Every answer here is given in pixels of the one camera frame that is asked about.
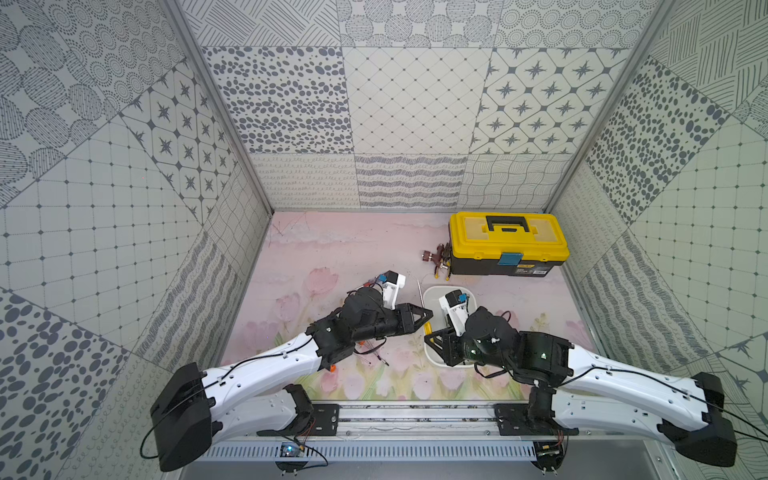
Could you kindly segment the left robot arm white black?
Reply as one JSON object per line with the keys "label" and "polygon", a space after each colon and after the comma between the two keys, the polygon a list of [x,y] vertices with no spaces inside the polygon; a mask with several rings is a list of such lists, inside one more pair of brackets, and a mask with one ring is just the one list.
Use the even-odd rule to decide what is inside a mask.
{"label": "left robot arm white black", "polygon": [[361,287],[304,333],[265,353],[208,370],[196,363],[180,367],[150,409],[148,434],[160,470],[180,469],[226,437],[306,431],[312,404],[297,379],[330,369],[363,341],[413,334],[432,316],[410,303],[387,307],[381,291]]}

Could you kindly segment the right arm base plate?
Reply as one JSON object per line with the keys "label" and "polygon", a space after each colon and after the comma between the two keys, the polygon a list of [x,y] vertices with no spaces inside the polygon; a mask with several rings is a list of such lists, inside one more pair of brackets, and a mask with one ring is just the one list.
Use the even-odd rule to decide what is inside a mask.
{"label": "right arm base plate", "polygon": [[501,436],[577,436],[578,428],[565,427],[555,419],[550,407],[538,408],[522,403],[493,405],[496,425]]}

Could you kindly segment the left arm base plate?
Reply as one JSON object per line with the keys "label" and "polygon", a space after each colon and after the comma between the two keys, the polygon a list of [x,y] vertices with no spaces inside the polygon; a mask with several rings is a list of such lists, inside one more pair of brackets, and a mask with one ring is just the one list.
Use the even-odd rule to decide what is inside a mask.
{"label": "left arm base plate", "polygon": [[312,412],[301,410],[297,417],[283,429],[262,429],[256,432],[259,437],[331,437],[337,434],[340,405],[332,403],[314,404]]}

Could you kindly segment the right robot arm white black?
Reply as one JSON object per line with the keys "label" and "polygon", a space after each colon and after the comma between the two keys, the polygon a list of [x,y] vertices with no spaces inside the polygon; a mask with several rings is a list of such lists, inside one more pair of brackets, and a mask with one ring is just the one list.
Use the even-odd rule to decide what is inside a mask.
{"label": "right robot arm white black", "polygon": [[519,331],[484,307],[430,331],[424,342],[448,367],[490,367],[493,377],[529,386],[526,419],[535,428],[634,432],[698,463],[735,464],[735,431],[714,374],[673,377],[643,370],[561,337]]}

